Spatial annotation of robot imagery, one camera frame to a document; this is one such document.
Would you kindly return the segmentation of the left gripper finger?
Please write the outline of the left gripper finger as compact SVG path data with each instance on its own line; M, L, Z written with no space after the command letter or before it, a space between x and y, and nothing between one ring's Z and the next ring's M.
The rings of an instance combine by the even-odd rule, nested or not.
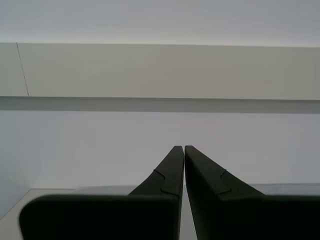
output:
M199 240L317 240L320 198L266 195L187 145L185 180Z
M173 147L127 195L50 194L19 214L25 240L177 240L185 156Z

